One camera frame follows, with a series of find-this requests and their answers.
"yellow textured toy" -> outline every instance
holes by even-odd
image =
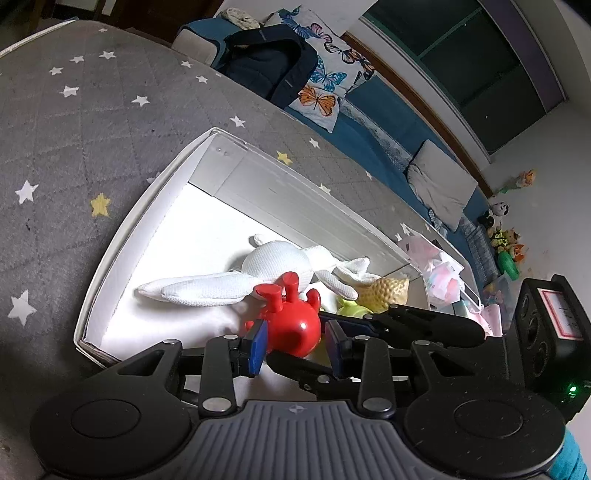
[[[379,278],[369,287],[355,287],[359,297],[357,305],[363,305],[374,313],[388,310],[388,305],[406,305],[408,300],[407,278]]]

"black backpack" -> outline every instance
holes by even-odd
[[[316,69],[316,50],[285,24],[243,30],[225,42],[220,72],[279,108],[297,98]]]

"red rubber toy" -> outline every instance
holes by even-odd
[[[298,297],[300,278],[295,272],[281,276],[285,298],[281,297],[279,285],[263,283],[255,287],[256,294],[267,301],[259,314],[269,328],[268,351],[281,350],[295,356],[305,357],[320,342],[321,328],[318,311],[320,293],[311,289],[306,294],[308,301]],[[249,330],[253,322],[246,322]]]

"white cushion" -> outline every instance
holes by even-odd
[[[408,166],[407,178],[425,206],[455,232],[478,182],[430,140]]]

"plush toy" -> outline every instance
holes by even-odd
[[[497,193],[507,193],[509,190],[519,190],[533,185],[535,170],[522,171],[515,178],[508,180]]]
[[[515,229],[510,228],[509,230],[505,230],[505,237],[509,241],[509,246],[511,246],[515,245],[519,241],[521,235],[518,234]]]
[[[525,260],[525,252],[527,251],[527,247],[523,244],[515,244],[509,247],[509,255],[513,259],[513,262],[519,263]]]
[[[259,235],[254,236],[254,241],[258,247],[246,256],[240,271],[163,278],[139,286],[138,293],[180,305],[231,305],[250,294],[262,300],[254,288],[262,283],[278,283],[285,272],[291,271],[299,277],[300,293],[316,275],[337,295],[356,300],[358,294],[353,287],[369,285],[379,278],[367,273],[369,258],[339,261],[320,245],[300,249],[284,241],[264,243]]]
[[[509,213],[509,206],[505,202],[496,203],[478,217],[478,223],[481,223],[489,231],[490,229],[497,231],[501,228],[502,218],[507,213]]]
[[[492,248],[495,248],[499,253],[504,251],[509,246],[509,239],[506,237],[505,230],[499,230],[494,233],[491,238]]]
[[[343,317],[362,319],[365,314],[374,313],[369,308],[357,304],[357,302],[354,300],[345,300],[339,297],[338,302],[341,307],[336,311],[336,313],[337,315],[342,315]]]
[[[406,305],[408,284],[407,278],[379,278],[369,287],[357,287],[357,304],[374,313],[385,312],[391,303]]]

